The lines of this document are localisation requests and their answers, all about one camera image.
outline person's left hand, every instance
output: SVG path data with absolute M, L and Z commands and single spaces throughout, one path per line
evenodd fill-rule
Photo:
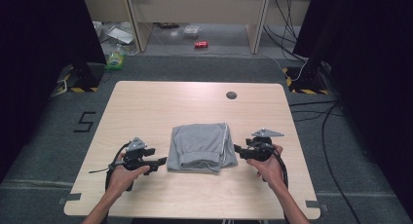
M 124 156 L 125 154 L 122 153 L 118 157 L 118 161 L 121 161 Z M 121 197 L 122 193 L 125 192 L 129 186 L 131 186 L 133 181 L 149 169 L 149 166 L 140 167 L 135 170 L 127 170 L 122 166 L 115 167 L 112 175 L 110 176 L 109 186 L 106 192 L 114 193 L 117 197 Z

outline gray carpet floor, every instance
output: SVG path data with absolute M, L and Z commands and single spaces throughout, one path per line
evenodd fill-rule
M 280 59 L 279 64 L 281 68 L 301 65 L 286 59 Z M 330 165 L 361 223 L 411 223 L 386 178 L 366 153 L 346 107 L 339 102 L 328 116 L 323 128 L 324 148 L 324 112 L 333 103 L 294 105 L 337 100 L 339 95 L 331 88 L 328 95 L 290 93 L 280 67 L 269 58 L 128 56 L 122 70 L 103 74 L 96 93 L 64 93 L 50 100 L 37 130 L 0 185 L 0 223 L 83 220 L 64 214 L 64 198 L 70 193 L 115 84 L 124 80 L 282 84 L 322 207 L 321 217 L 312 222 L 356 223 L 328 169 Z M 93 122 L 89 131 L 88 125 L 78 123 L 85 112 L 90 114 L 83 120 Z M 131 219 L 110 217 L 109 222 L 131 223 Z

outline red object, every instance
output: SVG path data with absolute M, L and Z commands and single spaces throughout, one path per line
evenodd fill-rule
M 196 42 L 195 49 L 198 49 L 198 48 L 207 48 L 207 42 Z

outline hazard tape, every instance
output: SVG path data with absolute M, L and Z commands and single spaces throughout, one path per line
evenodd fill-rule
M 64 76 L 63 80 L 68 83 L 68 80 L 71 77 L 72 74 L 72 69 L 69 70 L 69 72 Z M 58 89 L 59 92 L 63 90 L 63 87 L 60 87 Z M 97 92 L 97 87 L 67 87 L 68 91 L 74 92 L 74 93 L 94 93 Z
M 286 74 L 286 72 L 288 71 L 287 68 L 284 68 L 282 70 L 284 72 L 284 74 Z M 290 92 L 292 93 L 304 93 L 304 94 L 328 94 L 328 91 L 322 87 L 322 84 L 320 85 L 319 89 L 302 89 L 302 88 L 297 88 L 296 87 L 296 83 L 294 81 L 291 81 L 291 79 L 289 77 L 286 77 L 286 84 L 288 86 L 288 89 Z

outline yellow and black tape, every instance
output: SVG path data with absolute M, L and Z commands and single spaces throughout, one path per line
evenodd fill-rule
M 284 74 L 287 74 L 288 68 L 284 68 L 282 71 L 284 72 Z M 322 80 L 317 81 L 317 84 L 313 83 L 308 87 L 305 87 L 299 81 L 291 81 L 291 79 L 287 75 L 285 75 L 285 77 L 288 89 L 292 93 L 328 94 L 328 90 L 324 87 Z
M 76 85 L 70 85 L 70 83 L 74 83 L 74 82 L 70 82 L 71 79 L 76 80 L 77 77 L 73 77 L 72 75 L 72 69 L 69 70 L 69 72 L 64 76 L 63 80 L 66 81 L 67 83 L 67 90 L 70 92 L 74 92 L 74 93 L 94 93 L 97 92 L 97 87 L 76 87 Z M 58 91 L 61 92 L 63 90 L 63 87 L 59 88 Z

